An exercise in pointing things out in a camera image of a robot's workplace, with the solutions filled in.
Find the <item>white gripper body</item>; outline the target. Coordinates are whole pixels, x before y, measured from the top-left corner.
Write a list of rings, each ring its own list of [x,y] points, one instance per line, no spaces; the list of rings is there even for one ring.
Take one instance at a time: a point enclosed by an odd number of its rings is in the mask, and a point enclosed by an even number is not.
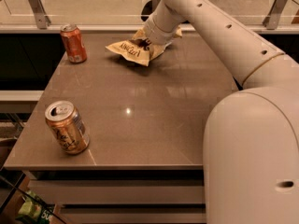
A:
[[[158,27],[153,15],[150,15],[148,17],[144,24],[143,30],[145,33],[145,37],[153,45],[168,46],[172,43],[174,38],[181,37],[181,29],[179,26],[171,32],[165,32]]]

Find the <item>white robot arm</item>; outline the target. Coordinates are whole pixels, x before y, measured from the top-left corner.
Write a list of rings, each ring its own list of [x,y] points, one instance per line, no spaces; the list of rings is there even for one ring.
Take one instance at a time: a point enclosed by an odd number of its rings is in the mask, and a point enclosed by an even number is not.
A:
[[[207,224],[299,224],[299,65],[208,0],[161,0],[145,24],[154,44],[188,21],[241,91],[205,128]]]

